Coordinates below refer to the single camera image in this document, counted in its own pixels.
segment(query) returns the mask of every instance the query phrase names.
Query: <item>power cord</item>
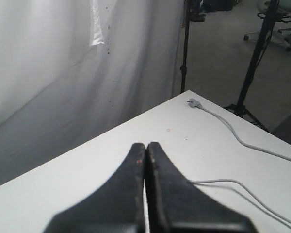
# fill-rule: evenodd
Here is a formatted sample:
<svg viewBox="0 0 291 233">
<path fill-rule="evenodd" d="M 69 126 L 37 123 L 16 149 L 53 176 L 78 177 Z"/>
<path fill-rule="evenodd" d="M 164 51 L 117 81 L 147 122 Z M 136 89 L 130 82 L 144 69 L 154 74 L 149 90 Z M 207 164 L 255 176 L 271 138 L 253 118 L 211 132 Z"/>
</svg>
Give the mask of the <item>power cord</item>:
<svg viewBox="0 0 291 233">
<path fill-rule="evenodd" d="M 225 120 L 223 117 L 221 117 L 220 115 L 216 114 L 216 113 L 213 113 L 211 111 L 209 111 L 208 109 L 204 108 L 203 105 L 196 101 L 195 99 L 190 99 L 189 101 L 187 101 L 189 103 L 189 106 L 191 108 L 199 108 L 211 115 L 213 115 L 214 117 L 216 117 L 217 119 L 219 119 L 223 124 L 225 124 L 228 129 L 233 133 L 233 135 L 235 136 L 235 138 L 237 139 L 237 141 L 242 144 L 243 146 L 247 147 L 247 148 L 250 148 L 250 149 L 253 149 L 253 150 L 257 150 L 257 151 L 261 151 L 261 152 L 264 152 L 266 154 L 270 154 L 270 155 L 273 155 L 275 157 L 278 157 L 278 158 L 281 158 L 281 159 L 284 159 L 284 160 L 287 160 L 287 161 L 290 161 L 291 162 L 291 158 L 287 157 L 287 156 L 284 156 L 284 155 L 281 155 L 281 154 L 278 154 L 278 153 L 275 153 L 275 152 L 272 152 L 272 151 L 269 151 L 269 150 L 266 150 L 264 148 L 260 148 L 260 147 L 256 147 L 256 146 L 252 146 L 252 145 L 249 145 L 248 143 L 245 143 L 244 141 L 242 141 L 237 133 L 235 132 L 233 126 L 227 121 Z"/>
<path fill-rule="evenodd" d="M 237 180 L 233 179 L 218 179 L 218 180 L 206 180 L 206 181 L 191 181 L 192 184 L 194 185 L 201 185 L 205 183 L 221 183 L 221 182 L 232 182 L 240 185 L 244 190 L 246 190 L 261 206 L 263 206 L 266 210 L 268 210 L 270 213 L 275 215 L 276 217 L 272 216 L 275 220 L 278 222 L 282 223 L 286 227 L 288 227 L 291 230 L 291 226 L 289 226 L 287 223 L 291 224 L 291 220 L 287 219 L 286 217 L 282 216 L 281 214 L 277 213 L 276 211 L 272 210 L 270 207 L 268 207 L 266 204 L 264 204 L 253 192 L 249 190 L 244 184 Z"/>
</svg>

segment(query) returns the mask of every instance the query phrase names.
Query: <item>floor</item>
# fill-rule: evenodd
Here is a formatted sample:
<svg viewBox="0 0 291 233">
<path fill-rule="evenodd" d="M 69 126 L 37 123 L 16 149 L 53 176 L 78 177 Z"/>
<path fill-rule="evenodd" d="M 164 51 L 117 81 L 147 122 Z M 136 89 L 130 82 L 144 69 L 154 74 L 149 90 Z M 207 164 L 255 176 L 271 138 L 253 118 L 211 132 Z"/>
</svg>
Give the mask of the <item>floor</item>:
<svg viewBox="0 0 291 233">
<path fill-rule="evenodd" d="M 258 31 L 255 1 L 243 0 L 229 12 L 208 13 L 204 23 L 190 24 L 186 89 L 220 105 L 236 103 L 257 37 L 243 41 L 246 32 Z M 275 28 L 290 27 L 278 23 Z M 182 64 L 182 29 L 177 67 Z M 179 93 L 181 72 L 176 77 Z M 261 61 L 245 101 L 247 108 L 273 130 L 291 115 L 291 52 L 273 41 Z"/>
</svg>

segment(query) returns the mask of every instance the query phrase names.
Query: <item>black pole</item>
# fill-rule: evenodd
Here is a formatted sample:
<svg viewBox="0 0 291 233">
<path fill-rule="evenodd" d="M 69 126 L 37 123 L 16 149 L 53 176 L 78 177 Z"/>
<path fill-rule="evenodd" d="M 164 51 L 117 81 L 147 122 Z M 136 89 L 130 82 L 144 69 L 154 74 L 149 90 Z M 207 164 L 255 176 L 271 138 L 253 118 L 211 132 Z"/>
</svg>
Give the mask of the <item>black pole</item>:
<svg viewBox="0 0 291 233">
<path fill-rule="evenodd" d="M 188 44 L 189 44 L 189 31 L 190 31 L 190 12 L 191 12 L 192 0 L 187 0 L 186 18 L 185 18 L 185 36 L 184 36 L 184 50 L 183 50 L 183 64 L 181 66 L 181 93 L 185 91 L 185 79 L 188 71 L 186 61 L 188 57 Z"/>
<path fill-rule="evenodd" d="M 254 49 L 251 62 L 246 74 L 246 77 L 244 79 L 242 90 L 240 92 L 237 105 L 234 111 L 234 114 L 242 117 L 244 115 L 244 100 L 247 96 L 249 87 L 253 81 L 256 69 L 257 69 L 257 63 L 259 61 L 261 52 L 263 51 L 264 43 L 267 37 L 268 32 L 272 32 L 274 29 L 274 26 L 276 24 L 276 9 L 278 5 L 278 0 L 271 0 L 270 5 L 266 11 L 265 18 L 262 24 L 262 28 L 259 34 L 259 38 L 257 41 L 257 45 Z"/>
</svg>

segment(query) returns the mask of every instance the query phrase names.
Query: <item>white curtain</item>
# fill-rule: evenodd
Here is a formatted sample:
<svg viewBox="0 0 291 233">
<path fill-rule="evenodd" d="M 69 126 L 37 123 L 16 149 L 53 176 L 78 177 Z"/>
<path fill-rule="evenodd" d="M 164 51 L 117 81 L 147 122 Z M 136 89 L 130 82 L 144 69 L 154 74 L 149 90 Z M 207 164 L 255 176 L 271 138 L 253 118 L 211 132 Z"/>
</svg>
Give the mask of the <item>white curtain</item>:
<svg viewBox="0 0 291 233">
<path fill-rule="evenodd" d="M 0 0 L 0 184 L 171 97 L 184 1 L 92 1 Z"/>
</svg>

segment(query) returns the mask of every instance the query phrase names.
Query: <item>office chair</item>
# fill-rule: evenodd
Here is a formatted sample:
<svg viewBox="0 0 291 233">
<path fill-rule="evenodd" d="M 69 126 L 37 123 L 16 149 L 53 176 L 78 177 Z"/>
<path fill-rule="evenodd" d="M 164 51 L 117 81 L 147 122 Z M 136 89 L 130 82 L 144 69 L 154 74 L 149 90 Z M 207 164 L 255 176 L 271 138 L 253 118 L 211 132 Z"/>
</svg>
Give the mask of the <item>office chair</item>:
<svg viewBox="0 0 291 233">
<path fill-rule="evenodd" d="M 268 8 L 269 0 L 258 0 L 257 1 L 257 9 L 259 10 L 258 17 L 264 19 L 265 12 Z M 277 22 L 290 23 L 291 22 L 291 0 L 280 0 L 279 6 L 277 9 Z M 277 38 L 286 48 L 287 52 L 291 51 L 291 44 L 286 41 L 284 35 L 282 35 L 282 31 L 291 31 L 291 28 L 279 29 L 278 31 L 274 31 L 272 36 Z M 249 35 L 259 34 L 259 31 L 246 33 L 243 37 L 243 40 L 248 40 Z"/>
</svg>

